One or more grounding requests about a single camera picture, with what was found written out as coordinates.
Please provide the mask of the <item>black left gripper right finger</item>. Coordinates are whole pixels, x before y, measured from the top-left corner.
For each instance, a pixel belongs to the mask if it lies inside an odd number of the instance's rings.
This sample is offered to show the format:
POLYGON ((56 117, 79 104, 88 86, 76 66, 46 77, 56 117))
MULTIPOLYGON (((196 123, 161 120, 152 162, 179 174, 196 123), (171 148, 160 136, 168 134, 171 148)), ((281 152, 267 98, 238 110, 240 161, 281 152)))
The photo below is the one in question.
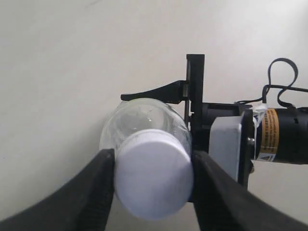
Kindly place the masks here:
POLYGON ((278 211, 234 181, 210 156, 192 153, 192 202, 202 231, 306 231, 307 225, 278 211))

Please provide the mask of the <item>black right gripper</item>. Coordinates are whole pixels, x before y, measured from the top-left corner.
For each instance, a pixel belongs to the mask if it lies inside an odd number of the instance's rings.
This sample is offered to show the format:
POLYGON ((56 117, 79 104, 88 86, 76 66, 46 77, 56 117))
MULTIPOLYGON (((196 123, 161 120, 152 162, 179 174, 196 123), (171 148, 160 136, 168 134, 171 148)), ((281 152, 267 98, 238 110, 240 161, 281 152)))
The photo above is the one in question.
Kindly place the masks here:
POLYGON ((190 124, 192 149, 208 152, 210 129, 217 117, 240 116, 245 110, 241 104, 204 103, 205 55, 187 54, 186 81, 175 81, 165 86, 134 94, 121 94, 122 101, 150 98, 164 103, 185 101, 184 121, 190 124))

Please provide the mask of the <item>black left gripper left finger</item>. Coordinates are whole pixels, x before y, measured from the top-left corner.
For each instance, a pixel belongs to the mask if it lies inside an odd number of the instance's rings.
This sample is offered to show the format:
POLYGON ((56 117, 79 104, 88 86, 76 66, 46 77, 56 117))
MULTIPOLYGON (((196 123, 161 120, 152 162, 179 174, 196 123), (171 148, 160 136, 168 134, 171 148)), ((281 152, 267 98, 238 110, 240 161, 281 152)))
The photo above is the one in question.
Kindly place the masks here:
POLYGON ((2 231, 103 231, 114 196, 115 154, 103 149, 55 193, 0 222, 2 231))

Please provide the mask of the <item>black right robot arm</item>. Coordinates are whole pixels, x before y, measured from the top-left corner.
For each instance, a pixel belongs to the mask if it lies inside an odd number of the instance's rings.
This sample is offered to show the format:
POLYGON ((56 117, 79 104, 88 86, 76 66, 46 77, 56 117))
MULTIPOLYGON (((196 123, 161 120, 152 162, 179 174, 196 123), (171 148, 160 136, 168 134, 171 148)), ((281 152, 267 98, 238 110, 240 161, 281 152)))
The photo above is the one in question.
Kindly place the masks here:
MULTIPOLYGON (((239 116, 252 107, 254 100, 230 103, 203 102, 205 55, 188 54, 186 80, 178 80, 165 86, 134 94, 122 94, 123 101, 152 98, 164 103, 185 102, 184 120, 190 124, 192 146, 195 150, 208 151, 210 128, 217 117, 239 116)), ((296 108, 292 103, 280 99, 287 90, 307 92, 307 89, 274 85, 271 68, 268 68, 268 84, 256 102, 266 103, 270 89, 279 89, 277 102, 280 108, 269 108, 255 129, 257 136, 256 157, 260 160, 287 164, 308 162, 308 109, 296 108)))

